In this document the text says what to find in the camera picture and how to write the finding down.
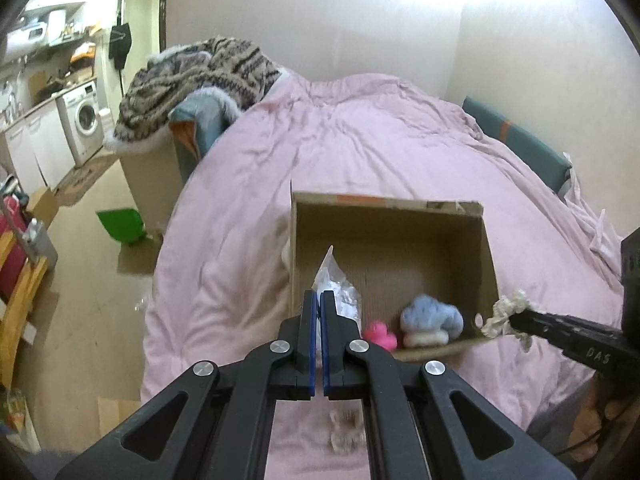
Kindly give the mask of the person's right hand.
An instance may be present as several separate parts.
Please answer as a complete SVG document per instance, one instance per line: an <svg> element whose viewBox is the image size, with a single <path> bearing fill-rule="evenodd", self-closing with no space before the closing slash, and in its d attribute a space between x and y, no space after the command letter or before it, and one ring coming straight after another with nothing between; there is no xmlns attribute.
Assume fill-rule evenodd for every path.
<svg viewBox="0 0 640 480"><path fill-rule="evenodd" d="M595 374L588 382L585 397L573 424L567 445L572 448L570 458L577 463L585 463L597 456L601 445L593 434L601 430L607 422L614 422L618 431L616 450L627 440L632 427L639 418L639 398L630 396L622 399L613 393L612 385L600 374Z"/></svg>

